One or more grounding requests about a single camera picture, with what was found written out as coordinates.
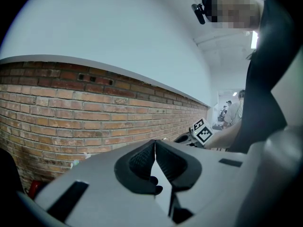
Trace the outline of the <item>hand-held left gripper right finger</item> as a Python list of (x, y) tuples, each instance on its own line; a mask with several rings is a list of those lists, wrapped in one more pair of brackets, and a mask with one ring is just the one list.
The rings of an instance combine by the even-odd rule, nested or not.
[(202, 173), (201, 163), (193, 156), (169, 145), (155, 141), (156, 161), (174, 191), (191, 189)]

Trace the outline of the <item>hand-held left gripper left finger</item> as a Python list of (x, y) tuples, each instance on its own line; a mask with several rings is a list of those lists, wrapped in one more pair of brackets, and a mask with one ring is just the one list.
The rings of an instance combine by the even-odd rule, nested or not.
[(158, 195), (163, 187), (151, 175), (155, 162), (155, 140), (150, 140), (121, 156), (115, 163), (117, 180), (136, 194)]

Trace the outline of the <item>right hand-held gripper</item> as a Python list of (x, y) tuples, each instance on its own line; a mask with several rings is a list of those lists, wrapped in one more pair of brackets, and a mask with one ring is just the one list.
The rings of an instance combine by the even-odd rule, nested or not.
[(192, 127), (189, 127), (188, 132), (181, 134), (174, 142), (190, 147), (204, 148), (213, 134), (211, 125), (205, 118), (201, 118)]

